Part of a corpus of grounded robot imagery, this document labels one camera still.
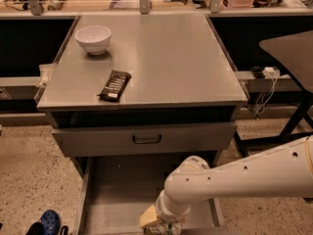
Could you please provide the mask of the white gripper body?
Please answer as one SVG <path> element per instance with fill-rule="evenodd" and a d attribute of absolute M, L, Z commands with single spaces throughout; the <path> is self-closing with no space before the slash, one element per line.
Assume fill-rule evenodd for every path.
<path fill-rule="evenodd" d="M 166 222 L 184 222 L 190 210 L 190 205 L 177 204 L 165 193 L 160 193 L 156 199 L 156 213 Z"/>

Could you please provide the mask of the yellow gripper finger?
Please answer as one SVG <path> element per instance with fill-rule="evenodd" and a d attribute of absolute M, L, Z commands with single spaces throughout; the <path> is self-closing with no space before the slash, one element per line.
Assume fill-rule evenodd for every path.
<path fill-rule="evenodd" d="M 161 219 L 157 214 L 157 208 L 155 205 L 149 206 L 140 216 L 140 227 L 142 229 L 147 227 L 153 227 L 161 223 Z"/>

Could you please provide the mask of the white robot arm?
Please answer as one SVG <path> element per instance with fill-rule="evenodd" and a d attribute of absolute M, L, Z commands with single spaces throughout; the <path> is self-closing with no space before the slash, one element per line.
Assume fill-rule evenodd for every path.
<path fill-rule="evenodd" d="M 180 235 L 191 206 L 220 197 L 313 197 L 313 137 L 211 167 L 190 156 L 165 179 L 156 202 L 140 216 L 141 229 Z"/>

